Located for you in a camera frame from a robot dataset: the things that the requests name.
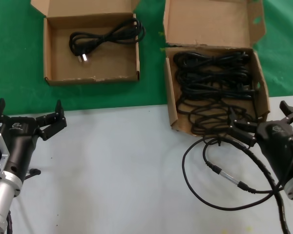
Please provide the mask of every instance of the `coiled black cable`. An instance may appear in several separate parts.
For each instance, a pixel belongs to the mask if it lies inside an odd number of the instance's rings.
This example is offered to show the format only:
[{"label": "coiled black cable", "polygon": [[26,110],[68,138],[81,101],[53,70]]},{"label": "coiled black cable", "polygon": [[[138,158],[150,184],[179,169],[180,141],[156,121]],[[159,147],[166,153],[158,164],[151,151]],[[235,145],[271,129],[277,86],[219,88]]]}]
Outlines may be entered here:
[{"label": "coiled black cable", "polygon": [[[243,151],[247,156],[249,156],[252,161],[258,166],[258,168],[263,172],[264,176],[266,177],[266,179],[268,180],[272,190],[271,191],[268,191],[268,195],[266,197],[264,197],[263,199],[257,201],[257,202],[254,202],[254,203],[251,203],[251,204],[248,204],[248,205],[244,205],[244,206],[240,206],[240,207],[235,207],[235,208],[227,208],[227,207],[220,207],[220,206],[216,206],[216,205],[213,205],[207,201],[205,201],[204,199],[202,199],[196,192],[195,190],[191,187],[189,181],[188,181],[188,178],[187,178],[187,175],[186,175],[186,170],[185,170],[185,160],[186,160],[186,156],[187,154],[190,152],[190,150],[196,146],[197,144],[201,143],[201,142],[205,142],[206,145],[204,147],[204,150],[203,150],[203,156],[205,156],[205,153],[206,153],[206,149],[209,145],[213,145],[213,144],[216,144],[216,143],[221,143],[221,142],[226,142],[226,143],[229,143],[231,145],[233,145],[235,148]],[[239,211],[239,210],[243,210],[243,209],[247,209],[247,208],[250,208],[250,207],[253,207],[253,206],[256,206],[256,205],[259,205],[265,201],[267,201],[269,198],[271,198],[272,196],[275,196],[275,199],[277,201],[277,205],[278,205],[278,209],[279,209],[279,218],[280,218],[280,223],[281,223],[281,228],[282,228],[282,231],[284,234],[290,234],[290,231],[288,229],[288,226],[287,226],[287,222],[286,222],[286,218],[285,218],[285,211],[284,211],[284,204],[283,204],[283,200],[282,200],[282,197],[281,197],[281,194],[279,192],[279,188],[280,188],[280,185],[284,182],[284,180],[287,178],[290,170],[291,170],[291,166],[293,164],[293,157],[290,159],[289,161],[289,164],[288,164],[288,169],[286,170],[286,173],[283,175],[283,178],[277,183],[275,184],[272,176],[271,176],[271,173],[268,171],[268,169],[266,168],[266,166],[248,149],[246,148],[243,144],[239,143],[238,141],[236,140],[233,140],[231,138],[228,138],[228,137],[223,137],[223,136],[218,136],[218,137],[207,137],[207,138],[203,138],[203,139],[200,139],[198,141],[196,141],[194,144],[192,144],[188,149],[187,151],[185,152],[184,156],[183,156],[183,159],[182,159],[182,171],[183,171],[183,175],[184,175],[184,178],[185,178],[185,181],[189,187],[189,189],[191,190],[191,192],[201,201],[203,202],[204,204],[212,207],[212,208],[215,208],[215,209],[218,209],[218,210],[222,210],[222,211]],[[221,169],[215,165],[211,165],[211,164],[208,164],[207,165],[213,170],[215,171],[216,173],[220,173],[221,172]]]},{"label": "coiled black cable", "polygon": [[[188,115],[193,134],[226,133],[230,108],[237,113],[238,119],[257,122],[256,91],[246,69],[250,57],[245,52],[235,51],[217,57],[179,52],[173,60],[178,66],[175,76],[181,90],[176,109],[178,113]],[[255,117],[243,107],[227,104],[225,99],[251,101]]]},{"label": "coiled black cable", "polygon": [[97,35],[87,32],[74,32],[69,37],[69,48],[75,56],[89,54],[106,41],[117,44],[135,44],[146,34],[146,29],[136,18],[127,19],[111,32]]}]

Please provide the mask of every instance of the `black wire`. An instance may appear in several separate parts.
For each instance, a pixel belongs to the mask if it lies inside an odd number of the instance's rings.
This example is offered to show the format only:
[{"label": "black wire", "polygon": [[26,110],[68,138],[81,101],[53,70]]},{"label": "black wire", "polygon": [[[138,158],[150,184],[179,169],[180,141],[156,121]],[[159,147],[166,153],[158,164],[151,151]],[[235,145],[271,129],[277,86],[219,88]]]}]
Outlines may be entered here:
[{"label": "black wire", "polygon": [[[191,185],[190,185],[190,183],[188,181],[188,178],[187,178],[187,175],[186,175],[186,170],[185,170],[185,160],[186,160],[187,154],[189,153],[189,151],[194,146],[196,146],[197,144],[199,144],[199,143],[201,143],[203,141],[206,141],[208,139],[212,139],[212,140],[210,140],[209,142],[207,142],[207,146],[208,145],[212,145],[212,144],[214,144],[216,142],[223,141],[223,142],[226,142],[226,143],[229,143],[229,144],[233,145],[235,148],[237,148],[239,150],[242,150],[246,155],[248,155],[255,162],[255,164],[259,167],[259,169],[264,173],[266,179],[268,180],[268,182],[269,182],[269,184],[270,184],[270,186],[272,188],[272,191],[266,197],[264,197],[263,199],[261,199],[261,200],[259,200],[257,202],[253,202],[251,204],[244,205],[244,206],[240,206],[240,207],[235,207],[235,208],[227,208],[227,207],[216,206],[216,205],[211,204],[211,203],[205,201],[204,199],[202,199],[195,192],[195,190],[191,187]],[[228,137],[221,137],[221,136],[219,136],[218,138],[214,138],[214,137],[203,138],[201,140],[196,141],[194,144],[192,144],[187,149],[187,151],[185,152],[185,154],[183,156],[183,159],[182,159],[182,171],[183,171],[183,175],[184,175],[185,181],[187,183],[187,186],[189,187],[189,189],[191,190],[191,192],[201,202],[203,202],[204,204],[206,204],[206,205],[208,205],[208,206],[210,206],[212,208],[218,209],[218,210],[222,210],[222,211],[239,211],[239,210],[247,209],[247,208],[250,208],[250,207],[259,205],[259,204],[267,201],[269,198],[271,198],[274,195],[275,198],[276,198],[276,201],[277,201],[278,209],[279,209],[279,218],[280,218],[280,222],[281,222],[282,231],[285,234],[289,234],[290,231],[289,231],[289,229],[287,227],[287,223],[286,223],[286,219],[285,219],[285,212],[284,212],[284,204],[283,204],[283,200],[282,200],[282,197],[280,195],[280,192],[279,192],[279,187],[287,179],[287,176],[288,176],[288,174],[289,174],[289,172],[291,170],[292,164],[293,164],[293,157],[289,161],[289,164],[288,164],[288,168],[286,170],[286,173],[283,175],[282,179],[277,184],[275,184],[275,182],[274,182],[274,180],[273,180],[270,172],[267,170],[267,168],[265,167],[265,165],[249,149],[247,149],[244,145],[242,145],[238,141],[235,141],[235,140],[233,140],[231,138],[228,138]]]},{"label": "black wire", "polygon": [[[217,138],[214,138],[214,139],[211,139],[209,142],[206,142],[204,141],[205,143],[205,146],[203,148],[203,160],[204,162],[206,163],[206,165],[208,165],[208,167],[212,168],[214,165],[207,160],[206,158],[206,150],[207,148],[210,146],[210,145],[214,145],[214,144],[220,144],[220,140],[217,139]],[[263,173],[267,173],[269,175],[271,175],[271,173],[268,171],[268,169],[266,168],[266,166],[259,160],[259,159],[255,159],[255,163],[258,165],[258,167],[261,167],[261,169],[265,172]],[[251,191],[252,194],[270,194],[273,192],[273,190],[264,190],[264,191],[259,191],[259,190],[256,190],[256,189],[252,189],[252,188],[249,188],[249,190]]]},{"label": "black wire", "polygon": [[[238,120],[257,122],[256,91],[252,89],[251,74],[245,68],[250,60],[245,52],[218,57],[180,52],[173,60],[178,66],[176,80],[181,90],[176,109],[178,113],[188,115],[193,134],[227,133],[230,108],[236,112]],[[251,101],[255,117],[243,107],[225,103],[224,98]]]},{"label": "black wire", "polygon": [[6,229],[6,234],[12,234],[13,229],[12,229],[12,217],[11,217],[11,211],[9,211],[8,216],[6,217],[6,221],[8,223],[7,229]]},{"label": "black wire", "polygon": [[106,41],[125,45],[135,44],[140,42],[145,34],[146,29],[141,22],[136,18],[131,18],[122,22],[111,32],[104,35],[74,32],[69,38],[69,48],[75,56],[81,56],[83,54],[89,54]]}]

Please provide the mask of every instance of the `green mat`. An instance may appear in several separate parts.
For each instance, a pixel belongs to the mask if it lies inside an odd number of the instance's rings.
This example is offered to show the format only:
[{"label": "green mat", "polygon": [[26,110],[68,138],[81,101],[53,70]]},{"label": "green mat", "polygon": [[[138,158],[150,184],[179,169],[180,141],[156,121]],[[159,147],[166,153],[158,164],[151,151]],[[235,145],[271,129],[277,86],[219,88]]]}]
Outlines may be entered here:
[{"label": "green mat", "polygon": [[[265,0],[266,36],[255,46],[270,96],[293,95],[293,0]],[[6,114],[166,103],[164,84],[165,0],[141,0],[136,13],[146,27],[140,43],[141,80],[50,87],[43,80],[43,15],[30,0],[0,0],[0,97]]]}]

